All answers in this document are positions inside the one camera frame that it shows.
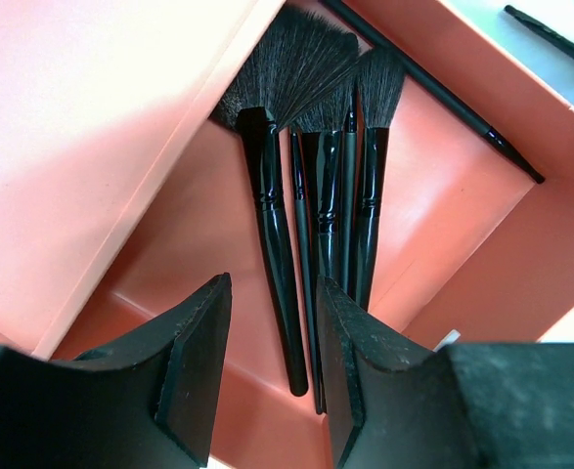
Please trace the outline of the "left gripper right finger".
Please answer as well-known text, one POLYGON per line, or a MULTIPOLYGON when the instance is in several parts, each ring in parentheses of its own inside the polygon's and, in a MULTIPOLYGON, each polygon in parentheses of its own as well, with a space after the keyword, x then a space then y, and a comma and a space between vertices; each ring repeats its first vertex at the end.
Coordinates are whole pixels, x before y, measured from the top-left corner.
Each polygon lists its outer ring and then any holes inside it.
POLYGON ((430 351, 316 292, 336 468, 574 468, 574 343, 430 351))

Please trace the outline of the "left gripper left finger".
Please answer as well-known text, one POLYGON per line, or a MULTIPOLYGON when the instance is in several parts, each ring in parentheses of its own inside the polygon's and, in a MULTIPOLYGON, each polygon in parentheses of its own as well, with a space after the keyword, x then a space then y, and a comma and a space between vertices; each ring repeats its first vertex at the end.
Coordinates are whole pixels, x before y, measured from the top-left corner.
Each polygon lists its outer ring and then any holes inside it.
POLYGON ((221 274, 71 361, 0 345, 0 468, 205 466, 231 307, 221 274))

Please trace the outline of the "thin black eyeliner brush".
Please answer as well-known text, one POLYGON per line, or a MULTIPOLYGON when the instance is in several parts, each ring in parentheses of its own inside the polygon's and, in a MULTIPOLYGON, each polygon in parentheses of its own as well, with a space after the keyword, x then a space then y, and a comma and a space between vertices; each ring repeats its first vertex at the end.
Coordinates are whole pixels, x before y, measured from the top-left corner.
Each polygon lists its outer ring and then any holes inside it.
POLYGON ((357 87, 353 86, 350 95, 343 129, 343 159, 341 166, 341 206, 342 206, 342 279, 345 292, 349 286, 350 243, 353 220, 353 197, 357 162, 357 87))

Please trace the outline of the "orange drawer cabinet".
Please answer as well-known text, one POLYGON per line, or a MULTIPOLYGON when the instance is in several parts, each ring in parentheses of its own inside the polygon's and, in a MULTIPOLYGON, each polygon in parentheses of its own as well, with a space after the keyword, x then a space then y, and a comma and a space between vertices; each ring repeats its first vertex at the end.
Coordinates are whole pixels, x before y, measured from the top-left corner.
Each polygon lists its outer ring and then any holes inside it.
POLYGON ((0 344, 47 359, 278 1, 0 1, 0 344))

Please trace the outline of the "thin black pencil brush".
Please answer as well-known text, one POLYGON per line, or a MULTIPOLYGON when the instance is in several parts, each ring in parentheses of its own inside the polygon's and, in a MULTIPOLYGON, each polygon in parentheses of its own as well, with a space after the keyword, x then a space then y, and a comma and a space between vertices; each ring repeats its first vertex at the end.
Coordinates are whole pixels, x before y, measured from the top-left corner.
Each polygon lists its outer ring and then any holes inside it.
POLYGON ((409 75, 417 81, 422 88, 465 125, 471 128, 493 149, 498 151, 517 168, 525 172, 536 184, 541 185, 546 180, 495 127, 483 119, 469 105, 343 1, 322 1, 322 4, 351 26, 366 41, 376 47, 392 51, 399 58, 409 75))

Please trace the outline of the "black angled makeup brush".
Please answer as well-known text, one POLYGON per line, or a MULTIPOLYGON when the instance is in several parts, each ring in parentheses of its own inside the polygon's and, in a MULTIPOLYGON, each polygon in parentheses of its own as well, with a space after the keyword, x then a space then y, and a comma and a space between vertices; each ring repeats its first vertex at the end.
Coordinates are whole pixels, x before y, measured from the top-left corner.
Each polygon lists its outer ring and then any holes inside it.
POLYGON ((362 56, 357 85, 364 122, 352 234, 350 295, 367 310, 373 288, 390 125, 399 105, 405 69, 386 48, 362 56))

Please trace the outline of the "black fan makeup brush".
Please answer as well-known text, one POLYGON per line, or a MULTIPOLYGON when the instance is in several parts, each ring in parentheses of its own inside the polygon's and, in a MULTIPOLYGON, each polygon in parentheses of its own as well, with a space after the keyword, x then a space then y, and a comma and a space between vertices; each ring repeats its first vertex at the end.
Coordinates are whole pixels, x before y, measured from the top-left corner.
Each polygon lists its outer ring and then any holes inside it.
POLYGON ((308 375, 284 201, 280 134, 355 75, 353 34, 285 4, 211 113, 243 143, 264 269, 280 333, 288 386, 308 391, 308 375))

